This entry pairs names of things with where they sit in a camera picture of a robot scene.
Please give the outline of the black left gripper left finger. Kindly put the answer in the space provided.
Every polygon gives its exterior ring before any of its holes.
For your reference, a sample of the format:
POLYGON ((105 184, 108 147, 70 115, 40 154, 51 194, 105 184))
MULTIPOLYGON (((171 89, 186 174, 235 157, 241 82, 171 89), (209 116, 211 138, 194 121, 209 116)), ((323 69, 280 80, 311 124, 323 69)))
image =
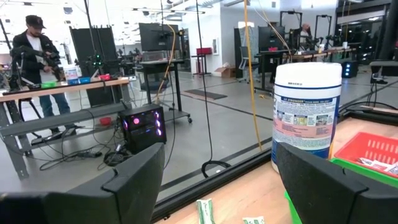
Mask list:
POLYGON ((155 143, 68 192, 3 192, 1 223, 149 223, 164 162, 155 143))

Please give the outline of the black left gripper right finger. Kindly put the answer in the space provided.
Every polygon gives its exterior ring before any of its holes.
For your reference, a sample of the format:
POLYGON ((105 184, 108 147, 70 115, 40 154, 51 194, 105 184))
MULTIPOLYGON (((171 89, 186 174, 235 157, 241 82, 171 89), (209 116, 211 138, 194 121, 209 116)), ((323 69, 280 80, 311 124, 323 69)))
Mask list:
POLYGON ((397 188, 284 142, 276 159, 302 223, 397 224, 397 188))

